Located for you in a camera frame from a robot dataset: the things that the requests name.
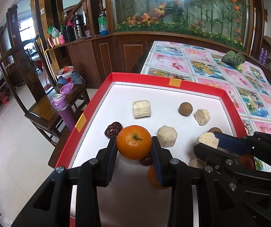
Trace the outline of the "brown kiwi fruit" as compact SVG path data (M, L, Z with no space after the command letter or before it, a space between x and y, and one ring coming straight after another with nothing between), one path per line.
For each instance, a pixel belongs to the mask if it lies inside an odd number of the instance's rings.
M179 106L179 113L183 116L189 116L193 112L193 107L188 102L183 102Z
M222 133L222 130L218 127L212 127L208 131L212 132L212 133L214 133L214 132Z

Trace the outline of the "orange mandarin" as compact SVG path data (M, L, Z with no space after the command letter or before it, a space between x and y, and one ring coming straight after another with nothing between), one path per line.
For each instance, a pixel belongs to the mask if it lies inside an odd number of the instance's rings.
M238 161L246 170L255 170L255 162L251 155L240 155Z
M149 183L151 184L152 187L156 188L156 189L168 189L169 187L162 187L160 185L160 183L158 182L157 180L157 177L156 177L156 172L155 172L155 169L154 169L154 166L151 165L148 172L147 172L147 179L149 181Z
M150 153L152 137L144 127L131 125L120 131L116 146L123 157L140 160Z

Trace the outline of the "dark red jujube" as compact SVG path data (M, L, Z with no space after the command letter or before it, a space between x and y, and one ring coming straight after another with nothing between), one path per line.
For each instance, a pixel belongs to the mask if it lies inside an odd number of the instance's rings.
M105 135L108 138L111 138L112 136L117 136L122 129L123 129L122 124L115 121L112 124L108 125L108 127L105 130Z
M151 166L151 165L153 165L153 159L152 159L151 153L149 153L144 158L140 159L140 164L142 166Z

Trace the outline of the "floral fruit print tablecloth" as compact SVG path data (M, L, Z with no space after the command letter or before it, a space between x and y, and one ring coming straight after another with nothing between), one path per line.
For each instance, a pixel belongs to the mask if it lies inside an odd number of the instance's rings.
M271 134L271 83L249 63L238 71L221 61L222 52L182 43L155 41L142 74L188 80L226 91L247 134Z

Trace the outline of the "red white shallow box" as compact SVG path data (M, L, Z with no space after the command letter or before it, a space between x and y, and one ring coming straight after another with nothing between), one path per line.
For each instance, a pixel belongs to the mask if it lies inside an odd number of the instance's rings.
M57 226L271 226L271 173L238 155L271 152L224 90L112 73L76 123L58 166Z

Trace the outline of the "green leafy vegetable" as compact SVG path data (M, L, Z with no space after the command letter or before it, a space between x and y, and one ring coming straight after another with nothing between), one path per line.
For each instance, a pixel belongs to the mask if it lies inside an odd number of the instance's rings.
M241 52L236 53L230 50L222 57L221 61L232 66L239 72L244 70L243 64L245 63L245 57Z

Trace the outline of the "purple spray bottle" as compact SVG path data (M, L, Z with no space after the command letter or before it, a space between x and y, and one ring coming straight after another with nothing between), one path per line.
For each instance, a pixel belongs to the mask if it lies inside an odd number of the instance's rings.
M268 52L267 52L267 50L265 50L263 53L263 57L262 57L262 64L263 65L266 64L267 57L268 57Z
M259 61L260 63L262 63L263 55L264 55L264 49L261 48L260 51L259 51L259 55L258 55L258 61Z

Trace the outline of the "dark wooden chair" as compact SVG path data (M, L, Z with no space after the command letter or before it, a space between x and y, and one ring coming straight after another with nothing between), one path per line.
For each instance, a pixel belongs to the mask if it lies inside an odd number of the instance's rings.
M45 58L42 55L41 50L39 49L37 43L38 38L39 36L37 35L35 36L35 38L25 40L5 52L3 57L0 58L0 70L7 86L9 87L15 100L19 104L19 107L23 110L25 118L27 118L35 126L35 128L37 128L37 130L50 144L56 147L57 142L55 142L53 138L61 138L62 132L60 132L58 128L60 127L61 123L63 123L63 120L60 117L60 114L52 105L51 100L52 95L60 93L60 88L62 87L62 85L59 85L54 81L51 72L47 67ZM24 46L30 43L34 44L40 56L40 59L42 60L45 71L47 72L47 75L50 79L51 87L49 87L47 90L43 88L41 81L39 80L34 68L31 65L30 57L28 57L25 53ZM31 95L35 100L35 103L30 108L25 107L18 94L16 93L12 82L10 81L8 75L5 72L3 62L9 56L13 57L14 64L17 67L18 72L22 76L22 79L26 83L27 87L31 92Z

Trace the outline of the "purple thermos bottle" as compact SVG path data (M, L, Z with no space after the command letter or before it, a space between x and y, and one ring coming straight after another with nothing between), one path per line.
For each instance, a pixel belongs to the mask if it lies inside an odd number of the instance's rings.
M55 94L52 96L51 103L57 110L57 112L60 114L61 118L63 119L63 122L66 124L68 129L72 131L77 121L74 111L71 108L67 97L60 93Z

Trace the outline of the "green label plastic bottle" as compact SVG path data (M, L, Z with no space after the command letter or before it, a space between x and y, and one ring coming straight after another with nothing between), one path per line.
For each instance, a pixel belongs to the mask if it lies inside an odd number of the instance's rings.
M98 17L99 33L101 36L109 34L107 16L104 11L99 13Z

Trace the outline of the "black thermos flask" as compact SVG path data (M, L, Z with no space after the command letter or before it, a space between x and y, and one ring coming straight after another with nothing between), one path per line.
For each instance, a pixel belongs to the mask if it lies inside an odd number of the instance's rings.
M81 14L76 14L74 15L74 17L72 17L72 21L74 24L76 38L80 39L80 38L86 37L83 16Z

